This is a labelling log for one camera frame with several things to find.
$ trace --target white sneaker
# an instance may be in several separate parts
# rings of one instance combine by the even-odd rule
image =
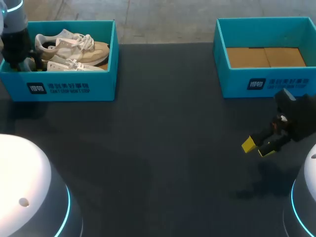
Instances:
[[[65,29],[56,36],[35,37],[35,47],[42,51],[42,59],[50,60],[54,55],[76,60],[86,65],[97,65],[109,56],[109,45],[96,42],[90,35],[73,34]]]
[[[90,66],[90,65],[84,65],[82,63],[78,63],[76,59],[62,59],[62,58],[53,58],[55,62],[48,61],[47,63],[47,71],[48,72],[62,72],[62,71],[104,71],[101,68]]]

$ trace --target concrete floor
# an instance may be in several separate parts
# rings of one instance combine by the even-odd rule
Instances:
[[[315,0],[25,0],[30,21],[116,20],[120,43],[213,41],[221,17],[309,16]]]

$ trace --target blue box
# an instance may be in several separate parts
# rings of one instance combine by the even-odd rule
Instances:
[[[31,40],[37,34],[54,36],[63,29],[95,41],[110,44],[107,71],[92,72],[13,72],[5,61],[0,66],[0,79],[13,101],[113,101],[117,81],[119,44],[114,21],[44,21],[29,22]],[[30,86],[45,91],[32,94]]]
[[[213,47],[224,98],[273,97],[282,88],[294,96],[316,93],[316,28],[309,17],[217,19]],[[228,47],[296,47],[306,67],[231,68]]]

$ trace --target black table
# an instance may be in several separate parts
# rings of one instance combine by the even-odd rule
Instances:
[[[121,45],[114,102],[1,107],[2,131],[42,148],[77,197],[85,237],[285,236],[282,204],[316,142],[246,155],[276,107],[224,100],[211,43]]]

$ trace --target brown cardboard insert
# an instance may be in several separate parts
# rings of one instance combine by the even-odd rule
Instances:
[[[232,68],[306,67],[298,48],[226,48]]]

